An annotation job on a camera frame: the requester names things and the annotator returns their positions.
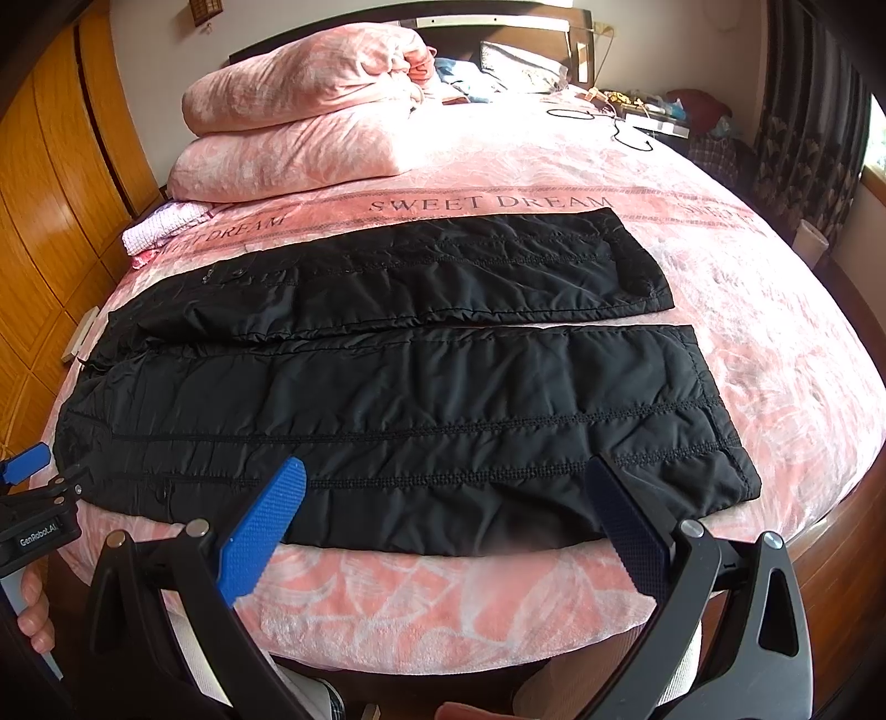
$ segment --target metal bolt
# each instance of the metal bolt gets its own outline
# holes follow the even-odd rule
[[[698,520],[684,520],[680,523],[680,532],[686,537],[698,539],[704,535],[704,527]]]
[[[197,518],[196,520],[192,520],[189,522],[184,531],[190,537],[203,537],[207,532],[209,532],[209,523],[203,518]]]
[[[784,539],[778,533],[771,530],[763,533],[763,542],[769,545],[773,550],[780,550],[784,547]]]
[[[126,542],[126,533],[122,530],[114,530],[105,538],[105,544],[108,547],[118,548]]]

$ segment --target electrical outlet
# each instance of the electrical outlet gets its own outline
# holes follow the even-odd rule
[[[615,28],[608,22],[600,22],[598,20],[595,20],[594,35],[606,35],[608,37],[615,37]]]

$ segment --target blue gripper pad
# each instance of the blue gripper pad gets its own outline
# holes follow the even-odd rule
[[[662,605],[671,555],[652,523],[601,458],[591,458],[585,465],[585,492],[633,586]]]
[[[219,551],[218,589],[228,603],[255,589],[277,543],[305,499],[307,473],[288,458]]]
[[[0,463],[3,482],[7,485],[18,485],[34,473],[43,470],[51,460],[49,445],[39,442],[33,448]]]

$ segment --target curtain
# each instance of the curtain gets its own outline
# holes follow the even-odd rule
[[[755,204],[788,242],[807,220],[833,250],[859,184],[871,94],[839,42],[798,0],[768,2]]]

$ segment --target pink bedspread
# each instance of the pink bedspread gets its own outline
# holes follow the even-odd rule
[[[662,145],[639,153],[616,143],[611,121],[555,118],[547,107],[438,108],[420,169],[221,212],[124,278],[82,355],[108,310],[162,278],[245,252],[414,218],[612,206],[661,264],[676,302],[612,324],[695,327],[763,479],[759,500],[706,524],[743,539],[764,529],[796,535],[852,489],[882,446],[886,389],[869,356],[812,273],[731,193]],[[76,376],[74,367],[47,441]],[[83,536],[64,556],[85,581],[112,529],[138,539],[178,531],[85,503],[80,522]],[[401,674],[549,657],[644,622],[651,608],[606,541],[506,559],[280,546],[256,591],[237,602],[271,653]]]

